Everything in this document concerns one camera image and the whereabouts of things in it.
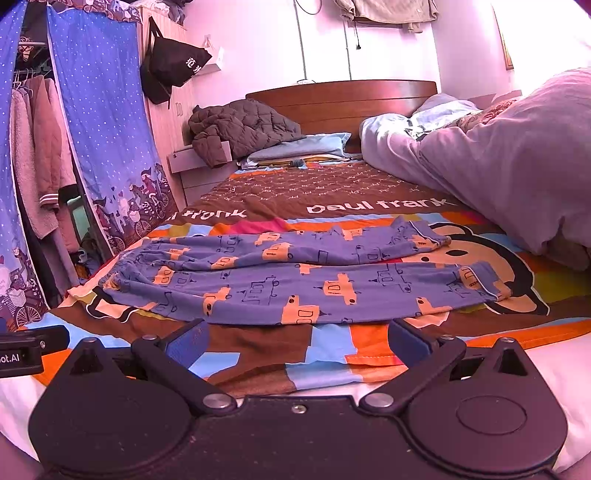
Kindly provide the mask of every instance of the metal bolt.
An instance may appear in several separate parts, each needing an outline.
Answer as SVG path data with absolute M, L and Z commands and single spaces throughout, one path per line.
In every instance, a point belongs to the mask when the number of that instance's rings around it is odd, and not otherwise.
M 291 411 L 293 413 L 306 413 L 306 411 L 308 410 L 308 408 L 305 405 L 293 405 L 291 408 Z
M 394 398 L 387 393 L 370 393 L 365 397 L 365 403 L 373 408 L 388 408 L 394 403 Z
M 209 408 L 226 408 L 232 405 L 232 397 L 225 393 L 210 393 L 203 397 L 203 404 Z

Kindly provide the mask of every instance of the down jacket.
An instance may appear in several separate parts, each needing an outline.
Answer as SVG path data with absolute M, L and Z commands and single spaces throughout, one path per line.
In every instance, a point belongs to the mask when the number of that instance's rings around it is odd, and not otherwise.
M 224 106 L 193 109 L 189 127 L 195 134 L 193 148 L 211 168 L 224 165 L 222 142 L 230 142 L 238 160 L 280 142 L 304 137 L 299 124 L 256 100 L 236 100 Z

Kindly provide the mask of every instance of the blue curtain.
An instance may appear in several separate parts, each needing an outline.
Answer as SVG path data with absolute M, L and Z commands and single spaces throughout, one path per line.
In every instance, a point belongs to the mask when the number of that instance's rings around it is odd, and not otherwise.
M 9 144 L 12 74 L 26 8 L 21 0 L 0 20 L 0 333 L 38 320 L 47 308 L 18 216 Z
M 79 171 L 117 252 L 176 209 L 145 113 L 136 23 L 52 7 L 47 22 Z

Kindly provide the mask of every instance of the picture frame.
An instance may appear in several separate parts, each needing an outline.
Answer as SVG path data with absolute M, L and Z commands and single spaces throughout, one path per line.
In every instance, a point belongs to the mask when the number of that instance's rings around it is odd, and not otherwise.
M 503 56 L 505 57 L 505 69 L 506 70 L 513 70 L 513 60 L 511 60 L 511 55 L 509 55 L 509 51 L 507 50 L 507 45 L 505 44 L 505 37 L 503 37 L 503 32 L 501 31 L 501 28 L 499 27 L 499 22 L 496 19 L 496 14 L 495 14 L 495 22 L 496 22 L 496 27 L 499 31 L 499 35 L 501 36 L 501 46 L 503 47 Z

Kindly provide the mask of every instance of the hanging tote bag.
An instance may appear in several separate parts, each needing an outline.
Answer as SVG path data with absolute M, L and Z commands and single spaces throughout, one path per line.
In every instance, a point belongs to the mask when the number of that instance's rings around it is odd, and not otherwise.
M 148 34 L 148 46 L 146 47 L 146 55 L 142 65 L 139 67 L 139 77 L 142 83 L 142 90 L 144 95 L 155 105 L 168 102 L 170 108 L 170 96 L 172 95 L 172 85 L 164 85 L 152 73 L 150 65 L 152 63 L 152 34 L 154 38 L 158 35 L 162 37 L 160 29 L 156 22 L 150 17 L 150 33 Z
M 205 48 L 164 38 L 152 17 L 150 33 L 154 32 L 154 48 L 150 71 L 161 83 L 182 87 L 212 57 Z

